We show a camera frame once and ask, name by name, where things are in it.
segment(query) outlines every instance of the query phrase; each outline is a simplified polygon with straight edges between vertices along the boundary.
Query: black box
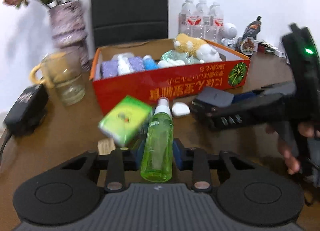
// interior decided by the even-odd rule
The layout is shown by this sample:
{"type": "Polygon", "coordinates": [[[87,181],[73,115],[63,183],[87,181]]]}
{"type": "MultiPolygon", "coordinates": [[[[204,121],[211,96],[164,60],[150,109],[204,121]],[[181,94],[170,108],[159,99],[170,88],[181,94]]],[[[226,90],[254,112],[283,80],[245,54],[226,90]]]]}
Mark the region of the black box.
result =
{"type": "Polygon", "coordinates": [[[267,54],[275,54],[275,50],[273,48],[267,47],[264,44],[259,44],[258,51],[267,54]]]}

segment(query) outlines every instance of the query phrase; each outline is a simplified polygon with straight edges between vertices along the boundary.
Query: mug handle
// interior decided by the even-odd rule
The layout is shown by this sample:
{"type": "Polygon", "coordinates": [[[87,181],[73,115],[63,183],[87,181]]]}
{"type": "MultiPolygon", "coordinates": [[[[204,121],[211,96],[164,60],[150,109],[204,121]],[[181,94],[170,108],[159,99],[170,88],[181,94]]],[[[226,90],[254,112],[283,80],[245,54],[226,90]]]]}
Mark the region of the mug handle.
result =
{"type": "Polygon", "coordinates": [[[46,80],[44,78],[41,78],[40,80],[38,80],[36,78],[36,72],[41,69],[41,64],[35,66],[31,72],[30,72],[30,75],[29,75],[29,79],[32,81],[32,83],[34,84],[46,84],[46,80]]]}

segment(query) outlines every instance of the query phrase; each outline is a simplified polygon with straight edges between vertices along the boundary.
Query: wooden table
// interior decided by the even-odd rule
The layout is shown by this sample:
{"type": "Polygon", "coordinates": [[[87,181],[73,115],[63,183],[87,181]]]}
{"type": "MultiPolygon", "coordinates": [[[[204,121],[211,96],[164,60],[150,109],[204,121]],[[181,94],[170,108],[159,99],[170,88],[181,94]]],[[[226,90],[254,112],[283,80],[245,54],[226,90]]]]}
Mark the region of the wooden table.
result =
{"type": "MultiPolygon", "coordinates": [[[[231,92],[240,93],[291,79],[285,59],[259,53],[251,59],[245,86],[231,92]]],[[[192,97],[181,100],[188,102],[192,97]]],[[[48,111],[44,123],[34,134],[11,140],[5,149],[0,168],[1,231],[12,230],[19,224],[12,205],[12,195],[21,183],[87,150],[97,150],[97,141],[105,138],[97,128],[102,113],[89,81],[84,99],[70,107],[64,107],[55,93],[50,91],[48,111]]],[[[210,153],[231,150],[259,160],[278,173],[286,172],[276,149],[277,135],[266,134],[263,125],[211,133],[187,116],[174,119],[174,137],[179,138],[186,147],[200,146],[210,153]]],[[[218,184],[214,172],[212,177],[214,183],[218,184]]],[[[190,183],[191,173],[174,170],[173,179],[190,183]]],[[[141,178],[138,172],[126,172],[126,180],[137,182],[141,178]]],[[[319,231],[320,203],[305,207],[298,224],[307,231],[319,231]]]]}

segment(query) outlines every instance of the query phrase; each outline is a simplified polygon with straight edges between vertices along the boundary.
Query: metal screw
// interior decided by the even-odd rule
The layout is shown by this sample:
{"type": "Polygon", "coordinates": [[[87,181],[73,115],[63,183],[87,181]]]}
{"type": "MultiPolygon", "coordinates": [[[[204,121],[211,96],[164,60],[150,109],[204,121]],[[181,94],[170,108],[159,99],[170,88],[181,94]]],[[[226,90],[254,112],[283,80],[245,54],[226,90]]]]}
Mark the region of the metal screw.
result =
{"type": "Polygon", "coordinates": [[[229,123],[230,123],[230,124],[235,124],[235,121],[232,119],[231,116],[229,116],[229,123]]]}
{"type": "Polygon", "coordinates": [[[241,117],[239,115],[235,115],[236,120],[238,121],[238,123],[242,123],[241,117]]]}
{"type": "Polygon", "coordinates": [[[221,120],[222,120],[224,125],[226,125],[226,126],[228,125],[228,121],[224,117],[222,117],[221,120]]]}
{"type": "Polygon", "coordinates": [[[122,187],[123,187],[122,184],[117,181],[110,182],[107,185],[107,188],[110,190],[120,190],[122,187]]]}
{"type": "Polygon", "coordinates": [[[210,183],[206,181],[197,181],[195,183],[195,188],[197,189],[208,189],[210,187],[210,183]]]}

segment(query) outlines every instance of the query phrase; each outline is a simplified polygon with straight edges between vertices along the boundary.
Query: black cable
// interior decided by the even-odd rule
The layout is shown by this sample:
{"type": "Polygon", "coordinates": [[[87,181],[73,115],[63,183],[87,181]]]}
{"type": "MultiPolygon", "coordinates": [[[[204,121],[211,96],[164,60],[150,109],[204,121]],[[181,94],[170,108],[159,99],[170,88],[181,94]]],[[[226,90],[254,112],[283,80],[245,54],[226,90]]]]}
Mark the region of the black cable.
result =
{"type": "Polygon", "coordinates": [[[10,140],[12,134],[8,131],[8,129],[5,129],[4,133],[2,134],[2,137],[0,138],[0,143],[2,143],[1,149],[0,149],[0,165],[2,160],[2,154],[5,148],[5,145],[10,140]]]}

